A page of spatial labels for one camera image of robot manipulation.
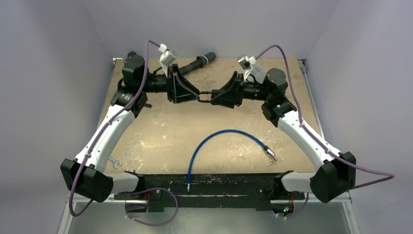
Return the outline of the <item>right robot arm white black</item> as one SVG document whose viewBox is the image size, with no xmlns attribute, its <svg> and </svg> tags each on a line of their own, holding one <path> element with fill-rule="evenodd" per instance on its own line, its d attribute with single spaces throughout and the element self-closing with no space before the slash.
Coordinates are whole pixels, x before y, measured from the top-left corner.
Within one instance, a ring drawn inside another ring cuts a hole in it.
<svg viewBox="0 0 413 234">
<path fill-rule="evenodd" d="M 310 159 L 316 172 L 286 172 L 274 184 L 274 194 L 286 198 L 292 192 L 312 193 L 319 201 L 328 203 L 354 188 L 356 157 L 342 153 L 328 144 L 299 115 L 296 106 L 287 98 L 288 87 L 284 71 L 272 68 L 262 82 L 249 82 L 243 74 L 234 72 L 220 89 L 211 91 L 210 104 L 234 108 L 243 99 L 262 100 L 265 118 L 287 134 Z"/>
</svg>

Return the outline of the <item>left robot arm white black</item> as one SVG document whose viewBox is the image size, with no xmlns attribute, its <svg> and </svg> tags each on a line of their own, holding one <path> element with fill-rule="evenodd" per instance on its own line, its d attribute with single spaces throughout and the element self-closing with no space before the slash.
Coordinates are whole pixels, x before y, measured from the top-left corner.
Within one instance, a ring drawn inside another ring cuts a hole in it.
<svg viewBox="0 0 413 234">
<path fill-rule="evenodd" d="M 130 52 L 124 61 L 122 79 L 111 99 L 100 126 L 74 159 L 65 159 L 61 172 L 70 191 L 69 199 L 81 195 L 91 201 L 103 202 L 113 193 L 126 192 L 132 199 L 145 194 L 145 186 L 139 175 L 124 172 L 106 175 L 107 162 L 127 128 L 136 120 L 143 107 L 148 106 L 147 93 L 166 93 L 174 104 L 199 101 L 201 91 L 186 80 L 185 75 L 200 69 L 216 59 L 214 52 L 198 56 L 195 61 L 179 67 L 170 51 L 160 57 L 159 69 L 150 72 L 146 60 Z"/>
</svg>

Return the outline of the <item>black padlock with key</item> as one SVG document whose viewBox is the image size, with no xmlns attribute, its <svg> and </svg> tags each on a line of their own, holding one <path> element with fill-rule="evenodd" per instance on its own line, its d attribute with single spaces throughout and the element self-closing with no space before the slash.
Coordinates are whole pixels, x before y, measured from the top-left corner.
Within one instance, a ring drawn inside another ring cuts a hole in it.
<svg viewBox="0 0 413 234">
<path fill-rule="evenodd" d="M 200 103 L 223 106 L 222 99 L 220 98 L 221 93 L 222 92 L 217 89 L 213 89 L 211 91 L 200 91 L 196 101 Z"/>
</svg>

